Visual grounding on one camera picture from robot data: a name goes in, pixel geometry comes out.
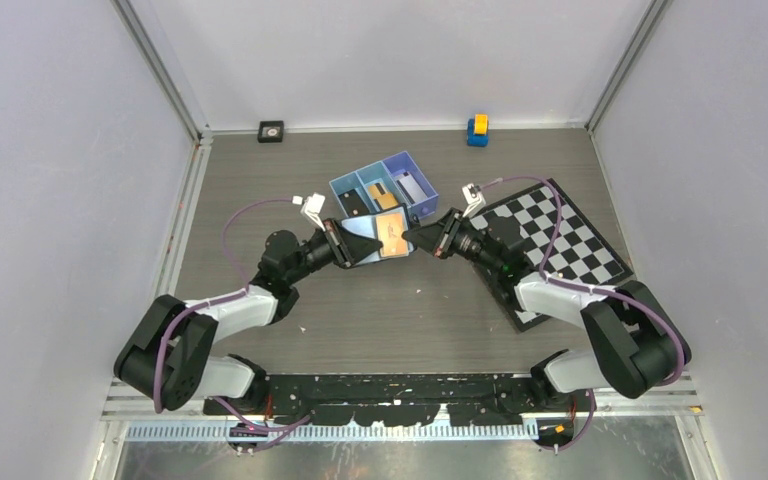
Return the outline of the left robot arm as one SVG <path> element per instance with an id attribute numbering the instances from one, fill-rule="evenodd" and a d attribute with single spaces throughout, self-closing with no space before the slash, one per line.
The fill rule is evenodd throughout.
<path id="1" fill-rule="evenodd" d="M 353 267 L 382 246 L 375 236 L 354 233 L 334 219 L 324 220 L 306 241 L 275 231 L 265 241 L 256 275 L 240 290 L 196 301 L 155 298 L 116 358 L 113 374 L 150 398 L 158 413 L 194 397 L 256 413 L 269 395 L 265 369 L 236 354 L 214 356 L 214 344 L 282 320 L 299 299 L 297 282 L 328 265 Z"/>

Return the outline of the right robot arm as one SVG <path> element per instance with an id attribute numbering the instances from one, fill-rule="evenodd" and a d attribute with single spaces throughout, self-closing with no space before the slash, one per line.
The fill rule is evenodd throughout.
<path id="1" fill-rule="evenodd" d="M 462 211 L 451 209 L 402 236 L 438 259 L 458 255 L 481 267 L 517 310 L 585 331 L 589 348 L 559 351 L 531 368 L 537 406 L 556 410 L 571 392 L 607 387 L 636 399 L 681 377 L 692 352 L 645 284 L 600 286 L 551 275 L 531 262 L 520 243 L 503 243 L 508 228 L 495 220 L 478 229 Z"/>

